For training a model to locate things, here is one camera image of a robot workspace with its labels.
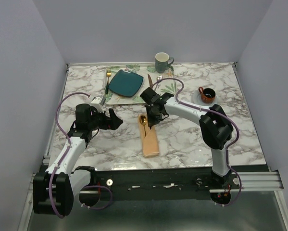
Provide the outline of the gold spoon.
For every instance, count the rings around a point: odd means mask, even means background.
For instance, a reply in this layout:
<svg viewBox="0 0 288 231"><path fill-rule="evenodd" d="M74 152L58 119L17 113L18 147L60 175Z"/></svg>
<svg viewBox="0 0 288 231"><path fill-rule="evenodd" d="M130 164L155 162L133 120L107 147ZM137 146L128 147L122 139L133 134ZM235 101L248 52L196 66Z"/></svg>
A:
<svg viewBox="0 0 288 231"><path fill-rule="evenodd" d="M146 133L146 124L147 124L147 118L145 115L141 115L139 117L139 121L140 121L140 124L142 125L143 127L143 130L144 130L144 135L146 136L147 133Z"/></svg>

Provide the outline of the orange cloth napkin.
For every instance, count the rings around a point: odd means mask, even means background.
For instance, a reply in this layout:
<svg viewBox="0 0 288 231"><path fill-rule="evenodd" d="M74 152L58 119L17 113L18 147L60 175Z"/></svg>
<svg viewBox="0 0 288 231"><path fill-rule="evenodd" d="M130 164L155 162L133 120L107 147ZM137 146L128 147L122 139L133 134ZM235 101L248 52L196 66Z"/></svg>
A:
<svg viewBox="0 0 288 231"><path fill-rule="evenodd" d="M146 114L138 115L138 128L139 128L139 136L140 136L141 143L142 143L143 157L149 158L149 157L158 156L160 154L160 150L159 150L159 142L158 142L155 127L149 128L148 123L147 123L146 124L147 135L145 136L143 127L139 121L139 117L141 115L146 116Z"/></svg>

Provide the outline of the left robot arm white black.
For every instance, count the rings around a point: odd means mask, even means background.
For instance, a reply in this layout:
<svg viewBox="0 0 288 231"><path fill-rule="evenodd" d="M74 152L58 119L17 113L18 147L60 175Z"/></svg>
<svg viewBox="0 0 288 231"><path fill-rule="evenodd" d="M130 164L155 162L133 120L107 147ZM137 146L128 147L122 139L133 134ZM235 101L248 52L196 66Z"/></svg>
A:
<svg viewBox="0 0 288 231"><path fill-rule="evenodd" d="M63 218L70 214L74 197L84 188L109 190L98 183L93 167L76 167L79 156L93 139L93 132L116 130L123 124L112 108L109 114L82 103L75 108L75 121L66 134L67 140L56 161L33 179L33 210Z"/></svg>

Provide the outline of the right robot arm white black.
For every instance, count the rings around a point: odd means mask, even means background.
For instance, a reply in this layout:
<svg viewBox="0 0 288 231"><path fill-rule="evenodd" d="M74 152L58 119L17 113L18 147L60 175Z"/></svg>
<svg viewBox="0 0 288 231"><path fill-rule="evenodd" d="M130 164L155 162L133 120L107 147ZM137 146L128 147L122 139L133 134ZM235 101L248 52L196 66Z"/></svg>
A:
<svg viewBox="0 0 288 231"><path fill-rule="evenodd" d="M178 101L171 93L157 94L152 88L146 88L141 94L145 102L148 126L151 128L169 115L179 116L199 125L203 141L211 149L213 166L211 183L220 189L228 184L231 170L228 166L226 145L232 138L233 126L221 106L199 107Z"/></svg>

